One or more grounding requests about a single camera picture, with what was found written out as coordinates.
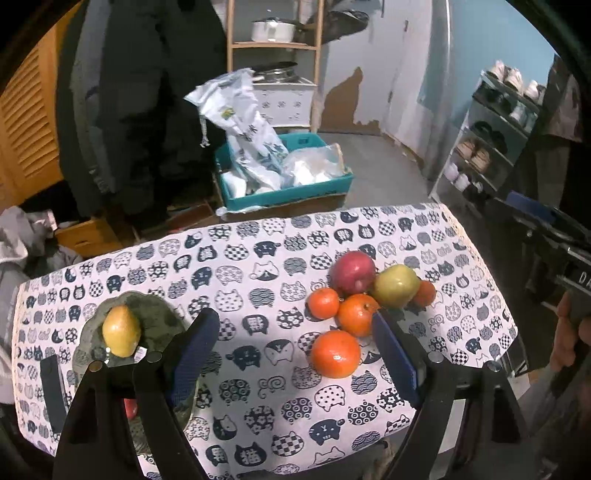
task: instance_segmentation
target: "white tablecloth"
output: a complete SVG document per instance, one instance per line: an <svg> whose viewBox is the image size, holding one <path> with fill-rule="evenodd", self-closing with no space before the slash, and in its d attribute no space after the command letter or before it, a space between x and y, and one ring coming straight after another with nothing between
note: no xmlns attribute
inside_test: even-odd
<svg viewBox="0 0 591 480"><path fill-rule="evenodd" d="M22 434L55 453L59 435L48 423L39 360L59 356L69 405L72 355L84 322L101 301L129 290L166 298L187 322L204 306L220 313L200 410L185 429L212 478L303 471L405 427L414 410L398 396L371 339L361 340L362 363L349 378L323 378L308 364L314 339L335 323L312 321L306 297L353 249L374 257L380 270L403 262L435 283L435 302L405 310L400 322L426 350L479 367L517 336L486 265L444 206L363 207L200 228L21 286L13 366ZM158 477L149 455L140 463Z"/></svg>

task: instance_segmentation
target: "orange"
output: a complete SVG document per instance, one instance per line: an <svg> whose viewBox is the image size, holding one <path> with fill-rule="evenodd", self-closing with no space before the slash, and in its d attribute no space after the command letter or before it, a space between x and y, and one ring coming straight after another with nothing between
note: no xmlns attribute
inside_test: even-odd
<svg viewBox="0 0 591 480"><path fill-rule="evenodd" d="M413 303L417 307L426 307L435 301L436 294L437 290L435 290L435 285L427 280L421 280L417 294L413 297Z"/></svg>
<svg viewBox="0 0 591 480"><path fill-rule="evenodd" d="M373 297L356 293L340 304L337 320L341 328L356 337L371 335L371 317L379 308Z"/></svg>
<svg viewBox="0 0 591 480"><path fill-rule="evenodd" d="M330 330L320 335L310 352L316 371L328 378L344 378L352 374L361 361L361 347L352 335Z"/></svg>
<svg viewBox="0 0 591 480"><path fill-rule="evenodd" d="M332 288L319 288L308 297L310 313L317 319L332 318L339 311L339 294Z"/></svg>

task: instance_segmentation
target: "plate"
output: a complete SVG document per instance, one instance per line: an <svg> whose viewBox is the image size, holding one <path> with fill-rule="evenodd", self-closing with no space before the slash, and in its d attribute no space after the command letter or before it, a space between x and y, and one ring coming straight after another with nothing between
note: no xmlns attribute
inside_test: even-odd
<svg viewBox="0 0 591 480"><path fill-rule="evenodd" d="M164 351L170 340L185 331L185 326L168 303L156 295L146 295L137 291L128 291L118 297L113 297L102 302L95 314L86 322L80 334L80 343L74 350L72 367L77 376L77 384L86 372L88 365L94 360L103 361L108 367L118 367L134 363L133 356L120 358L106 349L102 336L102 325L111 308L118 305L127 305L139 321L142 335L139 345L147 349ZM174 414L181 429L184 429L191 417L195 390L189 397L174 408ZM138 455L150 453L146 441L141 420L136 417L129 421L129 431L134 441L135 451Z"/></svg>

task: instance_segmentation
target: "pear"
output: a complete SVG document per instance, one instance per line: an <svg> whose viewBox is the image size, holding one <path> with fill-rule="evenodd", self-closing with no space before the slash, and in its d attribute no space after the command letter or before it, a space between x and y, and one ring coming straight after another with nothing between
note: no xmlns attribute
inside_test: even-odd
<svg viewBox="0 0 591 480"><path fill-rule="evenodd" d="M111 308L103 322L103 338L114 355L121 358L133 355L140 336L139 321L127 305Z"/></svg>
<svg viewBox="0 0 591 480"><path fill-rule="evenodd" d="M406 265L392 265L375 279L372 297L382 307L402 309L417 294L421 280Z"/></svg>

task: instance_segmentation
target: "cat print tablecloth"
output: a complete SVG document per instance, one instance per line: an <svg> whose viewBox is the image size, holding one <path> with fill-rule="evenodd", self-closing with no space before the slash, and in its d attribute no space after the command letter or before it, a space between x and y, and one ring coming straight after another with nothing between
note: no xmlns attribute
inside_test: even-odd
<svg viewBox="0 0 591 480"><path fill-rule="evenodd" d="M455 364L497 359L517 328L493 278L444 206L363 207L291 219L200 228L53 272L20 288L14 327L14 391L22 434L55 453L39 361L57 354L66 404L76 388L72 355L103 300L136 290L166 299L187 323L206 306L220 314L218 342L185 434L212 479L265 469L294 473L350 455L407 426L400 399L371 338L362 363L341 380L321 377L307 354L335 326L307 311L330 266L359 249L384 268L404 263L432 281L426 309L409 306L400 325L426 350ZM158 478L154 460L140 456Z"/></svg>

